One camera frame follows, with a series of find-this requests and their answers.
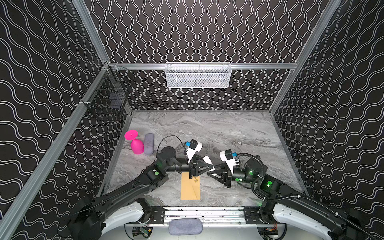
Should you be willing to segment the brown manila envelope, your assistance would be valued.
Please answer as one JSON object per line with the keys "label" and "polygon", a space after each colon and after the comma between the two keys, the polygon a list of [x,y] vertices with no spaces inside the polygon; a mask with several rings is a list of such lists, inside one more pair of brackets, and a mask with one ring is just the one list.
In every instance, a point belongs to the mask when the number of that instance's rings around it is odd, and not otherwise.
{"label": "brown manila envelope", "polygon": [[200,200],[200,177],[192,177],[190,179],[189,173],[182,173],[181,176],[181,200]]}

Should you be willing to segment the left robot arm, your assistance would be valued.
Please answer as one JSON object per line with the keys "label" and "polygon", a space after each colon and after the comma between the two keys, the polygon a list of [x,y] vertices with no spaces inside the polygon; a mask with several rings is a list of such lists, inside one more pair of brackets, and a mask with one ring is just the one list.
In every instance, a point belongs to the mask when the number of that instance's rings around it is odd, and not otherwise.
{"label": "left robot arm", "polygon": [[168,179],[168,172],[187,173],[192,179],[213,169],[199,155],[191,159],[178,159],[173,147],[165,147],[156,154],[156,161],[147,166],[131,182],[97,198],[81,198],[71,211],[67,227],[73,240],[98,240],[102,231],[110,226],[107,219],[128,204],[136,204],[146,212],[150,207],[140,197],[162,186]]}

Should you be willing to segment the white glue stick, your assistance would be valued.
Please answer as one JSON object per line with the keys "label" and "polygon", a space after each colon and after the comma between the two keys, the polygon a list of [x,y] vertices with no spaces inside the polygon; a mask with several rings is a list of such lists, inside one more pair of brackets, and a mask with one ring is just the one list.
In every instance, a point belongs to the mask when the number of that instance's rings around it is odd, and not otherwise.
{"label": "white glue stick", "polygon": [[207,171],[207,175],[217,176],[217,174],[214,173],[214,171],[215,171],[216,169],[215,169],[215,167],[214,167],[214,165],[213,165],[211,159],[210,159],[208,156],[205,156],[205,157],[203,157],[203,160],[204,160],[204,162],[205,162],[206,164],[209,165],[209,168],[210,168],[209,171]]}

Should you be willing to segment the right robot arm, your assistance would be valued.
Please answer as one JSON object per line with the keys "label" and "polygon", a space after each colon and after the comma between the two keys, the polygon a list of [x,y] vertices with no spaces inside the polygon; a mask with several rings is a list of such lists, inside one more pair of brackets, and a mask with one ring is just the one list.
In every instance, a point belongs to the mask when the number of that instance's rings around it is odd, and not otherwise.
{"label": "right robot arm", "polygon": [[256,218],[268,224],[285,224],[307,231],[324,240],[364,240],[376,237],[361,223],[354,209],[343,211],[296,191],[267,173],[260,156],[223,153],[207,175],[230,188],[245,183],[262,200]]}

